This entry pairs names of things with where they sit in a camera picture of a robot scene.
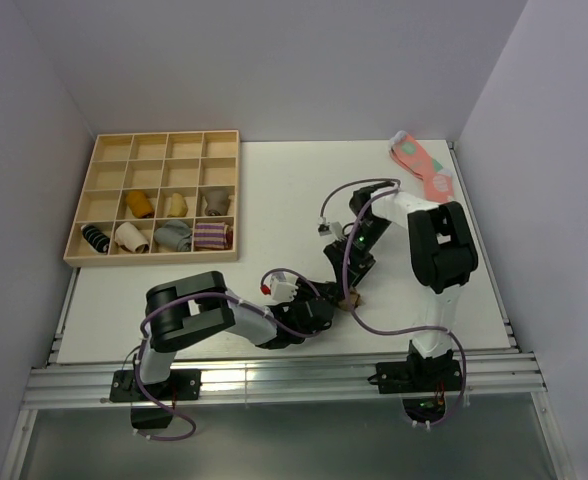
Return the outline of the brown argyle sock pair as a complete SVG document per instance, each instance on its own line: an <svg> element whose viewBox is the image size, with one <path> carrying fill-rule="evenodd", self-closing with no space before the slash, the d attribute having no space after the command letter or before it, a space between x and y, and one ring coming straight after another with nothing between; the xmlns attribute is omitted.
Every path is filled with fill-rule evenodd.
<svg viewBox="0 0 588 480"><path fill-rule="evenodd" d="M337 307L342 311L348 312L351 308L357 309L364 304L365 302L361 294L355 288L350 288L349 295L341 298L337 303Z"/></svg>

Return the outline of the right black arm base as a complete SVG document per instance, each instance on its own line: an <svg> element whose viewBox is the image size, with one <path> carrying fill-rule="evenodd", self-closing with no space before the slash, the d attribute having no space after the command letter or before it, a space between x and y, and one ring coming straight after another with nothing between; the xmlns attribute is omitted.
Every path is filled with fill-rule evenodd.
<svg viewBox="0 0 588 480"><path fill-rule="evenodd" d="M456 392L463 387L463 380L457 360L413 355L405 361L377 363L375 373L367 379L380 394Z"/></svg>

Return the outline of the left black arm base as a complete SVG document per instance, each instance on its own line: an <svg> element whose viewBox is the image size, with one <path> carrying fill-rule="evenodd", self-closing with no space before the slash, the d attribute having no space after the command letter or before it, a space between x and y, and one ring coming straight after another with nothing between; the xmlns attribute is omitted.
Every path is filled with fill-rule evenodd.
<svg viewBox="0 0 588 480"><path fill-rule="evenodd" d="M161 401L195 401L199 398L201 371L198 369L172 370L167 380L148 384L145 388ZM109 401L112 403L143 402L147 397L136 383L133 370L117 370L112 379Z"/></svg>

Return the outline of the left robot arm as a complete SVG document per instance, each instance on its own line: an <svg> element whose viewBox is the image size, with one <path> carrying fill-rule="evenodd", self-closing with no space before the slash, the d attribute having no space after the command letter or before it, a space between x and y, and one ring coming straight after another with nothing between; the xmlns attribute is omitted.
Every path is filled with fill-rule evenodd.
<svg viewBox="0 0 588 480"><path fill-rule="evenodd" d="M333 323L338 308L334 282L307 280L290 269L264 274L260 290L273 301L255 305L228 288L220 271L158 285L146 293L141 325L144 345L135 361L133 388L157 399L169 386L176 354L221 332L264 350L303 343Z"/></svg>

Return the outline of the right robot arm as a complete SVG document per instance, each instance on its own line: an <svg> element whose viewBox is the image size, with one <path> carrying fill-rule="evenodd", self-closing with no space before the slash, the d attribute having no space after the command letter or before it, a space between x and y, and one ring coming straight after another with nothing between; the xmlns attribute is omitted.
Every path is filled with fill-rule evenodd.
<svg viewBox="0 0 588 480"><path fill-rule="evenodd" d="M335 235L323 253L335 274L340 295L365 278L375 265L371 250L390 225L406 230L413 274L425 294L425 309L412 335L407 365L409 383L426 390L442 374L436 360L451 353L451 329L462 288L478 268L478 253L463 206L442 204L403 191L393 179L360 180L349 208L355 221L348 236Z"/></svg>

